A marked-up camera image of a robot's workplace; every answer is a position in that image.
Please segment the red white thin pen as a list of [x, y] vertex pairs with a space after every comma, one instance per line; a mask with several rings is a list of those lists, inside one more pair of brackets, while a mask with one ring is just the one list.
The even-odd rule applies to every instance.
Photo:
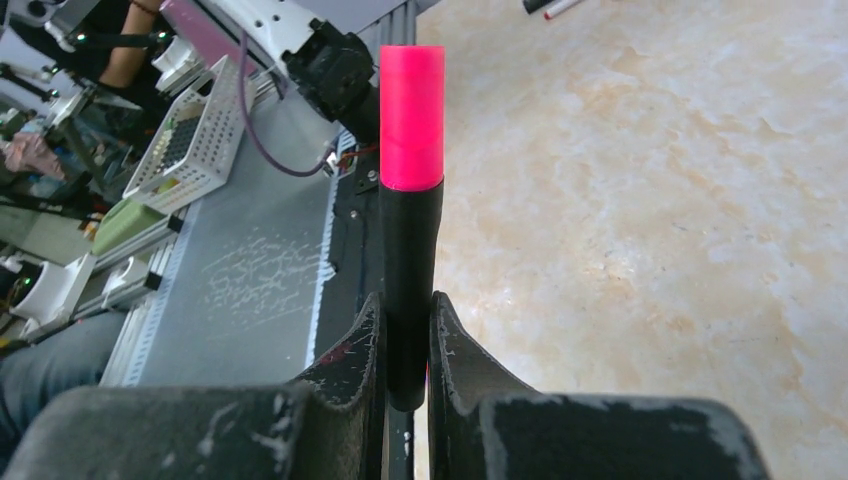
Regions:
[[583, 0], [559, 0], [551, 3], [543, 13], [543, 18], [547, 21], [553, 20], [557, 16], [563, 14], [569, 9], [579, 5]]

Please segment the person in background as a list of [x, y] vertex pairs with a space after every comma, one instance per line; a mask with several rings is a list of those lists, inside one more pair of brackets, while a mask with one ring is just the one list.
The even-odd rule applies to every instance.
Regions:
[[[101, 1], [87, 16], [85, 27], [96, 33], [149, 34], [170, 27], [154, 0]], [[30, 47], [52, 58], [63, 69], [137, 105], [144, 124], [155, 129], [169, 102], [156, 83], [160, 71], [152, 51], [118, 47], [63, 50], [43, 28], [13, 19], [11, 29]], [[99, 384], [124, 323], [124, 315], [106, 312], [72, 325], [31, 346], [1, 356], [1, 463], [7, 465], [27, 429], [56, 397], [82, 386]]]

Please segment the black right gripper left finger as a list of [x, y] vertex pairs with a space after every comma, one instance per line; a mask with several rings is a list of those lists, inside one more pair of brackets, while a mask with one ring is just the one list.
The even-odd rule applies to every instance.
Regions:
[[9, 479], [380, 479], [385, 328], [368, 296], [295, 378], [241, 387], [81, 387], [34, 421]]

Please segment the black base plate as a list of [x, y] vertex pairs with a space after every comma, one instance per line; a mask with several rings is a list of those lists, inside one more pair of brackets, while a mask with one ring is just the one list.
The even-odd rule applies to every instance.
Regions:
[[330, 159], [330, 190], [305, 365], [332, 350], [367, 294], [383, 283], [375, 145], [341, 130]]

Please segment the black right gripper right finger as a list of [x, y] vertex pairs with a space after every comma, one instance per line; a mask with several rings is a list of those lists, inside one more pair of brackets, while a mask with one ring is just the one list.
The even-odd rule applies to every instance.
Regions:
[[540, 392], [433, 296], [429, 468], [434, 479], [766, 479], [748, 427], [707, 399]]

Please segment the black blue marker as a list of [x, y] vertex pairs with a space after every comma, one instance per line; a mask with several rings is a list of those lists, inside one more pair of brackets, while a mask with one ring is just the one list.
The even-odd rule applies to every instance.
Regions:
[[553, 0], [522, 0], [522, 6], [528, 15], [532, 15], [552, 2]]

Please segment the white perforated basket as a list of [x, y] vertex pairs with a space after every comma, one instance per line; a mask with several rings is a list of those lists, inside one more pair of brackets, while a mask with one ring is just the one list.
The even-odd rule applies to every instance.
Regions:
[[226, 184], [255, 93], [220, 59], [173, 101], [123, 197], [171, 214]]

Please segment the pink black highlighter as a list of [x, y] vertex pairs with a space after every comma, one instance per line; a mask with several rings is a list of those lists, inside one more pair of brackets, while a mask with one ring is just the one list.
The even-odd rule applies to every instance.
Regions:
[[379, 87], [388, 391], [395, 409], [411, 412], [424, 400], [443, 205], [444, 47], [382, 47]]

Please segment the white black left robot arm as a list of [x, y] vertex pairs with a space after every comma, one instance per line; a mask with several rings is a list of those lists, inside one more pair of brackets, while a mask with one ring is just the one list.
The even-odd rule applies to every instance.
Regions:
[[354, 33], [342, 33], [294, 1], [200, 1], [227, 33], [236, 35], [237, 61], [244, 47], [258, 48], [268, 65], [291, 81], [321, 117], [340, 123], [364, 144], [378, 141], [379, 94], [371, 83], [372, 55]]

